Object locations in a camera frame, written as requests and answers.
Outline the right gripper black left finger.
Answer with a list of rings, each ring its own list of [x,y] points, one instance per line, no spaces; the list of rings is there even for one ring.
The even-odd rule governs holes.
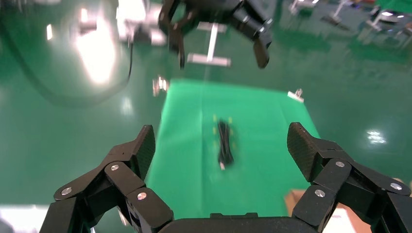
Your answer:
[[[145,183],[155,153],[155,134],[144,125],[137,137],[114,146],[91,171],[57,189],[43,233],[88,233],[118,208],[138,233],[158,233],[173,221],[171,208]]]

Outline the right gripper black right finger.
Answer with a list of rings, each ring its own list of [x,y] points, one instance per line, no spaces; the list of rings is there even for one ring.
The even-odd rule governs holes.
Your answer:
[[[287,148],[310,183],[293,218],[322,232],[343,204],[374,233],[411,232],[412,192],[405,184],[361,165],[337,143],[312,136],[299,122],[289,125]]]

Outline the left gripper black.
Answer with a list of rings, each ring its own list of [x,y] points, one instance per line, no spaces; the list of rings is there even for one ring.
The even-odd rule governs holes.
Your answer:
[[[265,68],[269,63],[268,48],[272,42],[271,26],[273,19],[269,16],[259,0],[164,0],[158,25],[168,38],[170,51],[177,53],[180,69],[185,67],[185,50],[183,24],[185,18],[180,16],[176,22],[172,18],[177,7],[185,6],[187,20],[226,22],[253,43],[257,66]]]

